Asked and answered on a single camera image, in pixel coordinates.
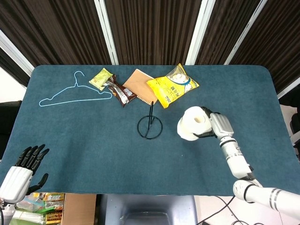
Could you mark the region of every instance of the notebook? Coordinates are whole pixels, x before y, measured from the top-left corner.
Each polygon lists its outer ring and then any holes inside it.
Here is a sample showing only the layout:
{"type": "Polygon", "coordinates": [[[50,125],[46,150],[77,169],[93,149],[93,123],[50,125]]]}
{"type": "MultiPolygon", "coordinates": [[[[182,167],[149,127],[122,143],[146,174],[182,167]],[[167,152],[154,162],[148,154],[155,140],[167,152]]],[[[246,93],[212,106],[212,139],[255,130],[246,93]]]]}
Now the notebook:
{"type": "Polygon", "coordinates": [[[136,69],[128,78],[128,80],[123,84],[123,86],[135,93],[139,99],[151,105],[152,101],[154,104],[158,100],[152,89],[146,83],[147,81],[152,79],[153,77],[145,74],[139,69],[136,69]]]}

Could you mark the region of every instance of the blue wire hanger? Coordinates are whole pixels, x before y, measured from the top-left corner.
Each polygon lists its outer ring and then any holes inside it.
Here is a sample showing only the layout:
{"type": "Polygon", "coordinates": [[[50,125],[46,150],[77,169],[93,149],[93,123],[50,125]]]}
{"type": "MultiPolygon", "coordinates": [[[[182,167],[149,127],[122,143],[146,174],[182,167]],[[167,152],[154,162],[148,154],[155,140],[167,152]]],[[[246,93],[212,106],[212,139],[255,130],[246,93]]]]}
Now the blue wire hanger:
{"type": "Polygon", "coordinates": [[[38,103],[39,106],[40,106],[40,107],[44,107],[44,106],[59,105],[59,104],[64,104],[64,103],[69,103],[69,102],[83,102],[83,101],[105,100],[105,99],[111,99],[111,98],[112,98],[113,95],[112,95],[110,92],[102,91],[102,92],[100,93],[98,90],[96,90],[96,89],[94,89],[94,88],[90,88],[90,87],[85,86],[85,85],[78,85],[77,78],[76,78],[76,73],[81,73],[83,76],[85,76],[85,75],[83,74],[83,72],[81,72],[81,71],[76,71],[76,72],[74,73],[74,77],[75,77],[75,84],[74,84],[74,86],[70,86],[70,87],[65,88],[64,90],[61,90],[61,91],[58,92],[57,94],[53,95],[52,98],[45,98],[45,99],[41,100],[41,101],[38,103]],[[94,90],[94,91],[98,92],[99,95],[102,95],[102,94],[104,94],[104,93],[107,93],[107,94],[110,95],[110,97],[106,97],[106,98],[94,98],[94,99],[81,99],[81,100],[73,100],[73,101],[67,101],[67,102],[53,103],[53,104],[48,104],[48,105],[41,105],[41,103],[42,103],[43,101],[46,101],[46,100],[51,101],[55,96],[58,96],[60,93],[64,92],[65,90],[70,89],[70,88],[76,88],[76,87],[85,87],[85,88],[94,90]]]}

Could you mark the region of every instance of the yellow snack bag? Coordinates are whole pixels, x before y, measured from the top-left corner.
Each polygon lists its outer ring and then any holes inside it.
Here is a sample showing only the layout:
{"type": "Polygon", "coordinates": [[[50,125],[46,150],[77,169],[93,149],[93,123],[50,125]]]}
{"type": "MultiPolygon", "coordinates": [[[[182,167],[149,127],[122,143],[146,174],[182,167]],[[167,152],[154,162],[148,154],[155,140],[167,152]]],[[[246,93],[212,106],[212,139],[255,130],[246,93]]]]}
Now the yellow snack bag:
{"type": "Polygon", "coordinates": [[[103,84],[110,78],[113,74],[108,72],[103,68],[93,79],[89,81],[90,84],[94,85],[96,88],[103,90],[105,86],[103,84]]]}
{"type": "Polygon", "coordinates": [[[61,201],[64,200],[64,193],[45,193],[43,201],[61,201]]]}
{"type": "Polygon", "coordinates": [[[62,212],[52,212],[46,214],[46,224],[57,224],[61,222],[62,212]]]}
{"type": "Polygon", "coordinates": [[[199,87],[199,84],[187,75],[181,64],[178,64],[166,76],[149,80],[147,84],[164,108],[189,90],[199,87]]]}

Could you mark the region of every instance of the brown curtain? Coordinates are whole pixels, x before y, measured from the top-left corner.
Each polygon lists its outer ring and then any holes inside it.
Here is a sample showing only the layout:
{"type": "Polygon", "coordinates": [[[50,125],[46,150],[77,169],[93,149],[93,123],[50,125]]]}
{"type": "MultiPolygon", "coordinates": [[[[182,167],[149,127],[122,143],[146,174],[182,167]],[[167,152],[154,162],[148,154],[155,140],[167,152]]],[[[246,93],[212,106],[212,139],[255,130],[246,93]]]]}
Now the brown curtain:
{"type": "Polygon", "coordinates": [[[29,76],[1,48],[0,67],[8,72],[20,84],[24,86],[28,85],[29,76]]]}
{"type": "Polygon", "coordinates": [[[195,64],[224,64],[258,3],[216,0],[195,64]]]}
{"type": "Polygon", "coordinates": [[[0,29],[35,67],[111,64],[93,0],[1,0],[0,29]]]}
{"type": "Polygon", "coordinates": [[[231,64],[265,66],[277,92],[300,77],[300,1],[269,0],[231,64]]]}
{"type": "Polygon", "coordinates": [[[200,0],[106,0],[120,64],[185,63],[200,0]]]}

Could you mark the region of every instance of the toilet paper roll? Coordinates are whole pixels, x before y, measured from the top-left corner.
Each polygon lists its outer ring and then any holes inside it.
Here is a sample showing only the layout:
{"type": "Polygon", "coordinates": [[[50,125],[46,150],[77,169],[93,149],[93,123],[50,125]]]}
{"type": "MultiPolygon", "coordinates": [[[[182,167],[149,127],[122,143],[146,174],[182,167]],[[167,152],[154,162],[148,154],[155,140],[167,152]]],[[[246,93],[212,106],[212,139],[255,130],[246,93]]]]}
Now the toilet paper roll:
{"type": "Polygon", "coordinates": [[[188,108],[177,124],[177,133],[188,141],[197,140],[194,134],[200,135],[211,131],[210,119],[198,106],[188,108]]]}

